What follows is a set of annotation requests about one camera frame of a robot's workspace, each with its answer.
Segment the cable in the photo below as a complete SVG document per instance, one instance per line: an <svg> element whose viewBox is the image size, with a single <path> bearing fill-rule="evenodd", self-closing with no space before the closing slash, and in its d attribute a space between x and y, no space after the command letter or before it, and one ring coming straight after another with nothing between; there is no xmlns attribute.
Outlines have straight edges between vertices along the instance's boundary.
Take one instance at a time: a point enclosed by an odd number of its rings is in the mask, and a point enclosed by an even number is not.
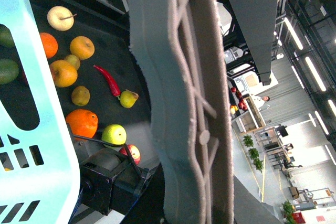
<svg viewBox="0 0 336 224"><path fill-rule="evenodd" d="M89 137L86 137L86 136L80 136L80 135L73 135L73 136L76 137L76 138L80 138L80 139L89 140L89 141L92 141L92 142L97 142L97 143L101 143L101 144L104 144L104 145L108 145L110 147L123 147L124 146L124 144L111 144L111 143L108 143L108 142L105 142L105 141L102 141L102 140L99 140L99 139L89 138Z"/></svg>
<svg viewBox="0 0 336 224"><path fill-rule="evenodd" d="M70 216L70 219L69 219L69 222L68 224L71 224L71 222L73 221L73 218L75 217L75 214L77 213L78 211L78 208L80 207L80 205L82 204L82 200L83 200L83 187L81 188L81 190L79 191L79 195L78 195L78 198L77 198L77 202L75 204L75 207L72 211L72 214Z"/></svg>

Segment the gray wall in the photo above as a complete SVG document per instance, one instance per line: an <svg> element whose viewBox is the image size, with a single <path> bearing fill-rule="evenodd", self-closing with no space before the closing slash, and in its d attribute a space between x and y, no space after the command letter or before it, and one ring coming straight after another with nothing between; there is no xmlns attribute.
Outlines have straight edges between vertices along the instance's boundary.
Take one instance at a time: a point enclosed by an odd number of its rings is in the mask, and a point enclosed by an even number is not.
<svg viewBox="0 0 336 224"><path fill-rule="evenodd" d="M286 56L272 61L271 69L279 84L259 94L261 97L265 95L270 97L270 101L266 103L270 105L270 108L261 112L265 122L272 120L269 125L276 125L308 115L315 110Z"/></svg>

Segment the pear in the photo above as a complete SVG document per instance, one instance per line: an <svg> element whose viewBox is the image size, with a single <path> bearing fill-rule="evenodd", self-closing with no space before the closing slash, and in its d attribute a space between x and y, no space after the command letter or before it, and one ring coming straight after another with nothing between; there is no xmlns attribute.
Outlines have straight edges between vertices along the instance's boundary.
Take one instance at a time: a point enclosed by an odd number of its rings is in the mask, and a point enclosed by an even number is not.
<svg viewBox="0 0 336 224"><path fill-rule="evenodd" d="M137 93L125 90L120 95L120 104L124 108L129 109L135 104L138 98L139 95Z"/></svg>

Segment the green apple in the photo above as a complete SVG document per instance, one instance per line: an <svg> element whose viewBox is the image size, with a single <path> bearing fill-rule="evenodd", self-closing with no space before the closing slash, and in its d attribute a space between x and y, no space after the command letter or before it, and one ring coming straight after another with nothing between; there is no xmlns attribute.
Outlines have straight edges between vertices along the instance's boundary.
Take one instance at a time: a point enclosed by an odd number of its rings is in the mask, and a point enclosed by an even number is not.
<svg viewBox="0 0 336 224"><path fill-rule="evenodd" d="M0 25L0 45L8 48L15 47L11 31L4 25Z"/></svg>
<svg viewBox="0 0 336 224"><path fill-rule="evenodd" d="M111 144L124 144L126 142L126 130L118 124L111 124L103 130L101 139Z"/></svg>

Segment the ceiling light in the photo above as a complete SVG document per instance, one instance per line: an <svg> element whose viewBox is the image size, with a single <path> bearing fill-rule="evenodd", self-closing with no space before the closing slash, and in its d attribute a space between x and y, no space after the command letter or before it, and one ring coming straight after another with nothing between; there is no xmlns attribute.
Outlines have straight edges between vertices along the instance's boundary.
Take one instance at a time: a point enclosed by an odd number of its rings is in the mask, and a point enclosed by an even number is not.
<svg viewBox="0 0 336 224"><path fill-rule="evenodd" d="M304 89L305 87L304 87L304 85L303 85L303 83L302 83L302 81L301 81L301 79L300 79L298 73L296 72L296 69L294 68L294 66L292 66L292 70L293 70L293 72L295 73L296 78L298 78L298 81L299 81L299 83L301 84L301 87Z"/></svg>
<svg viewBox="0 0 336 224"><path fill-rule="evenodd" d="M282 59L283 56L284 56L284 54L278 54L278 55L277 55L277 60L278 60L278 59Z"/></svg>
<svg viewBox="0 0 336 224"><path fill-rule="evenodd" d="M293 39L294 39L296 45L298 45L298 48L299 48L300 50L302 50L302 49L303 49L303 45L302 45L302 43L301 43L301 41L300 41L298 35L297 35L296 32L294 31L294 28L292 27L292 25L291 25L291 23L289 22L288 18L285 18L284 21L285 21L285 23L286 23L286 25L287 25L287 27L288 27L288 30L289 30L290 33L292 34Z"/></svg>
<svg viewBox="0 0 336 224"><path fill-rule="evenodd" d="M319 120L320 125L321 125L322 129L324 130L325 134L329 135L329 131L327 130L326 125L322 121L322 118L320 117L320 114L317 111L315 111L315 115L316 115L317 119Z"/></svg>
<svg viewBox="0 0 336 224"><path fill-rule="evenodd" d="M327 152L328 152L328 154L329 154L331 160L333 161L334 165L336 165L336 161L335 161L334 157L331 155L331 152L330 152L328 146L327 146L326 144L325 144L324 146L326 147Z"/></svg>
<svg viewBox="0 0 336 224"><path fill-rule="evenodd" d="M328 100L328 103L331 107L332 112L334 112L334 115L336 116L336 106L335 106L335 104L331 100Z"/></svg>
<svg viewBox="0 0 336 224"><path fill-rule="evenodd" d="M320 86L320 89L324 92L326 89L325 85L323 84L323 81L319 75L319 73L317 73L317 70L313 64L313 62L310 60L309 57L306 57L306 62L308 64L308 67L310 68L311 73L313 74L313 76L315 77L315 80L317 82L317 84Z"/></svg>
<svg viewBox="0 0 336 224"><path fill-rule="evenodd" d="M311 120L311 123L314 125L314 127L316 127L317 125L316 125L316 122L315 122L315 118L313 118L313 116L310 113L308 115L309 115L309 118Z"/></svg>

